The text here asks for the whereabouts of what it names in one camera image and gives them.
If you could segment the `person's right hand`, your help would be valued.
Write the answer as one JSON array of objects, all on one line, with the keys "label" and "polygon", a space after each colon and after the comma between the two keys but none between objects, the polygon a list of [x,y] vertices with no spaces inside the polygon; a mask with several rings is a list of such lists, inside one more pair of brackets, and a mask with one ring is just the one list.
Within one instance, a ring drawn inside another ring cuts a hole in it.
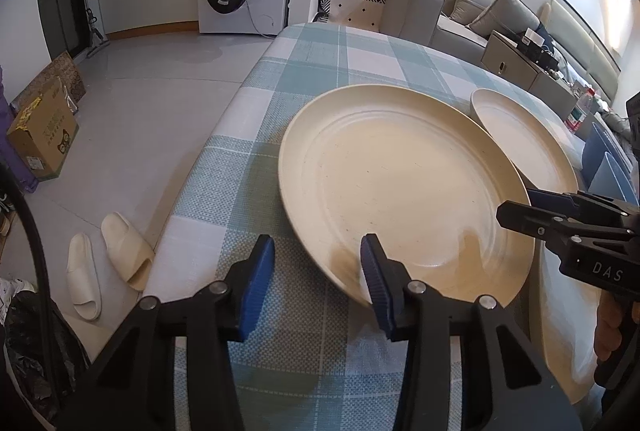
[{"label": "person's right hand", "polygon": [[593,340],[593,350],[600,363],[607,361],[622,343],[620,324],[623,316],[624,312],[615,298],[609,292],[602,291]]}]

